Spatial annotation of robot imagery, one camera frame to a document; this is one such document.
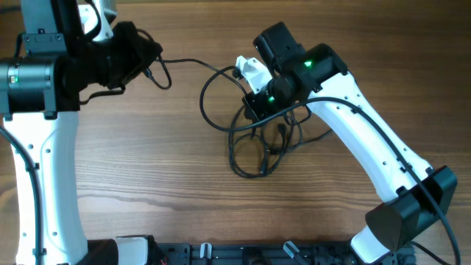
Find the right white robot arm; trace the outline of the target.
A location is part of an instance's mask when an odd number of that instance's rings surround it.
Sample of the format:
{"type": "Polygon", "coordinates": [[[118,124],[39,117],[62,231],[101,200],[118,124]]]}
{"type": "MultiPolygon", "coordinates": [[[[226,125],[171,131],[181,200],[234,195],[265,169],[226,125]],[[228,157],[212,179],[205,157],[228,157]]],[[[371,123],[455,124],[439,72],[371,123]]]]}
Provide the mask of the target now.
{"type": "Polygon", "coordinates": [[[235,63],[251,91],[245,116],[266,122],[300,105],[320,117],[352,152],[381,203],[350,242],[356,257],[373,264],[444,222],[457,178],[434,169],[411,150],[360,91],[345,62],[327,44],[305,49],[284,23],[264,30],[254,46],[258,57],[235,63]]]}

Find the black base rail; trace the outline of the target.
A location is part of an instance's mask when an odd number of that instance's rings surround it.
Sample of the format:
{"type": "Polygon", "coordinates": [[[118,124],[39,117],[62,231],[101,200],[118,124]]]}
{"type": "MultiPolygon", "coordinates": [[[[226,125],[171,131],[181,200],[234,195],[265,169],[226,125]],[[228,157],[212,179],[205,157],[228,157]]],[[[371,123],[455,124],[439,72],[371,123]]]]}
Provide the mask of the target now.
{"type": "Polygon", "coordinates": [[[155,265],[362,265],[348,241],[317,244],[155,243],[155,265]]]}

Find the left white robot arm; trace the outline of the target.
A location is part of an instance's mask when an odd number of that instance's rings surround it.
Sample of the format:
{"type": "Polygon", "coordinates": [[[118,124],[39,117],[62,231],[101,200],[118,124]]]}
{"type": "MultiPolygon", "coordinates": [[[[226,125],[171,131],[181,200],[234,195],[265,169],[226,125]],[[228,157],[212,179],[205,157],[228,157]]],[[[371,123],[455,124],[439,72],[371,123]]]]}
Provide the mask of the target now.
{"type": "Polygon", "coordinates": [[[1,60],[1,135],[10,143],[19,206],[17,264],[152,264],[151,236],[89,240],[79,216],[75,146],[89,85],[121,95],[162,52],[114,1],[23,1],[26,54],[1,60]]]}

